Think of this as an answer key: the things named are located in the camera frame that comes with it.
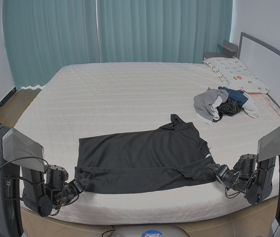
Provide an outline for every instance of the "pillow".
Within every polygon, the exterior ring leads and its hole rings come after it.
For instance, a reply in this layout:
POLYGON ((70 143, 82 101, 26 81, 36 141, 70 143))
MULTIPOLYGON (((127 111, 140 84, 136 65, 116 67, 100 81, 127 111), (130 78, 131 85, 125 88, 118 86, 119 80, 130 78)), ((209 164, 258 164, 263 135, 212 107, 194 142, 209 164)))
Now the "pillow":
POLYGON ((269 90, 266 85, 251 73, 236 57, 213 57, 204 60, 204 62, 217 73, 229 89, 241 89, 248 93, 264 94, 267 94, 269 90))

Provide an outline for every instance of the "white garment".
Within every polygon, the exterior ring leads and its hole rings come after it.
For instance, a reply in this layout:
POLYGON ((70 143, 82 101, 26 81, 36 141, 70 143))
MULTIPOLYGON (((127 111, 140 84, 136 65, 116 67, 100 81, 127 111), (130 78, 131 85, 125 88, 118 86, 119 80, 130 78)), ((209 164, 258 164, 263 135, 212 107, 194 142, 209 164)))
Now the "white garment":
POLYGON ((246 103, 242 106, 243 111, 245 111, 249 116, 257 119, 259 112, 258 108, 255 105, 255 102, 248 93, 244 92, 243 95, 245 95, 248 98, 246 103))
MULTIPOLYGON (((220 96, 218 96, 216 101, 211 105, 212 115, 213 115, 214 120, 219 119, 219 113, 218 113, 217 107, 221 104, 222 104, 222 98, 220 96)), ((208 119, 204 118, 203 116, 199 115, 198 113, 197 113, 197 118, 199 118, 201 121, 203 121, 209 125, 212 125, 212 120, 208 120, 208 119)))

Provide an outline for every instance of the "gray headboard frame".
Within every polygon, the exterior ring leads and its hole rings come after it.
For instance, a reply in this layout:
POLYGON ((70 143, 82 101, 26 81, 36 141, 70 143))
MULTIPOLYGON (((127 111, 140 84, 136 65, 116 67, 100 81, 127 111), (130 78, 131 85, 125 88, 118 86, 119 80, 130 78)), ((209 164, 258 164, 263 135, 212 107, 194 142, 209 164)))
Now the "gray headboard frame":
MULTIPOLYGON (((239 43, 239 49, 238 49, 238 55, 237 55, 237 58, 238 58, 238 59, 240 59, 240 53, 241 53, 241 49, 242 49, 242 40, 243 40, 243 37, 246 37, 246 38, 248 38, 248 39, 250 39, 250 40, 252 40, 252 41, 254 41, 254 42, 260 44, 261 46, 263 46, 263 47, 265 47, 265 48, 271 50, 273 53, 275 53, 275 54, 277 54, 277 55, 280 56, 280 51, 279 51, 278 49, 272 47, 271 45, 269 45, 269 44, 267 44, 267 43, 265 43, 265 42, 263 42, 263 41, 261 41, 261 40, 255 38, 255 37, 253 37, 253 36, 251 36, 251 35, 248 35, 248 34, 246 34, 246 33, 244 33, 244 32, 241 32, 240 43, 239 43)), ((268 96, 270 97, 270 99, 280 108, 280 106, 277 104, 277 102, 276 102, 269 94, 267 94, 267 95, 268 95, 268 96)))

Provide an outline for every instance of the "tile floor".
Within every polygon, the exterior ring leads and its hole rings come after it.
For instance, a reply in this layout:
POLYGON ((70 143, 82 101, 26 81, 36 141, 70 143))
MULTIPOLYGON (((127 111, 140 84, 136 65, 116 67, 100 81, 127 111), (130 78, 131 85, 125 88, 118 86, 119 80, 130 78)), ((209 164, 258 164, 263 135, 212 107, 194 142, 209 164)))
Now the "tile floor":
MULTIPOLYGON (((13 127, 39 92, 40 89, 22 89, 16 92, 0 108, 0 123, 13 127)), ((219 218, 174 225, 181 227, 192 237, 267 236, 276 207, 277 197, 274 197, 256 206, 250 206, 219 218)), ((108 225, 84 225, 64 222, 51 217, 41 218, 23 207, 21 215, 29 237, 100 237, 102 232, 112 229, 108 225)))

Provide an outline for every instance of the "baseboard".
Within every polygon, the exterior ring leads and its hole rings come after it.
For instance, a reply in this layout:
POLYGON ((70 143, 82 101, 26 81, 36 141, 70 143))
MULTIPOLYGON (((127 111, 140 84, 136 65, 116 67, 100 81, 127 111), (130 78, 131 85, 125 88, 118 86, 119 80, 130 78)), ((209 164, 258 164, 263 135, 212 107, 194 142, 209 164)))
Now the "baseboard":
POLYGON ((16 87, 14 87, 8 94, 0 101, 0 105, 3 106, 16 92, 16 87))

